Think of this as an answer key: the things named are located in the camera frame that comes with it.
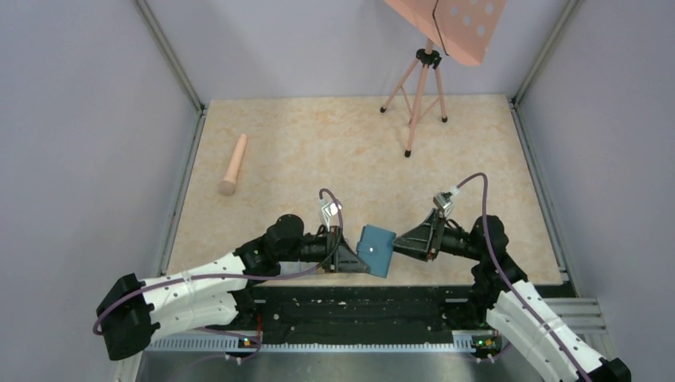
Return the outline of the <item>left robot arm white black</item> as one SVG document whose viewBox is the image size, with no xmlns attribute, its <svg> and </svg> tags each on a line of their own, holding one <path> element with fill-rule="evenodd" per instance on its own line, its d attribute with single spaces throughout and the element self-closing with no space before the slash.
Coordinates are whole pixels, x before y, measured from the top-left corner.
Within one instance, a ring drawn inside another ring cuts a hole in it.
<svg viewBox="0 0 675 382">
<path fill-rule="evenodd" d="M 263 235 L 199 267 L 149 279 L 119 277 L 96 308 L 92 332 L 103 338 L 109 359 L 121 361 L 186 330 L 230 324 L 245 329 L 256 315 L 252 287 L 318 269 L 368 273 L 371 267 L 340 227 L 322 224 L 307 233 L 299 216 L 282 215 Z"/>
</svg>

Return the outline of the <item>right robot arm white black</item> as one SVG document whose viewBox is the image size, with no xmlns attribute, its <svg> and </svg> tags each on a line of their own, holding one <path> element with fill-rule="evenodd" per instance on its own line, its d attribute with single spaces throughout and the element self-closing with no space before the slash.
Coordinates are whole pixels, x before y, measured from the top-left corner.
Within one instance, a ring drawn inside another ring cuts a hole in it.
<svg viewBox="0 0 675 382">
<path fill-rule="evenodd" d="M 471 259 L 474 283 L 466 301 L 443 311 L 452 329 L 492 329 L 501 334 L 545 381 L 630 381 L 619 358 L 588 345 L 542 298 L 507 252 L 509 238 L 495 215 L 480 216 L 470 231 L 436 209 L 396 237 L 395 252 L 428 262 L 441 253 Z"/>
</svg>

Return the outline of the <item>blue card holder wallet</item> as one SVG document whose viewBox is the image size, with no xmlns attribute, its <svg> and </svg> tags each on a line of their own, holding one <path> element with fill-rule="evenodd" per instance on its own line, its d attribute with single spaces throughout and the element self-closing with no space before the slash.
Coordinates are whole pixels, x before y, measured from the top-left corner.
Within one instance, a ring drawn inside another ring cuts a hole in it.
<svg viewBox="0 0 675 382">
<path fill-rule="evenodd" d="M 367 224 L 361 230 L 356 253 L 369 267 L 369 274 L 386 279 L 392 262 L 395 232 Z"/>
</svg>

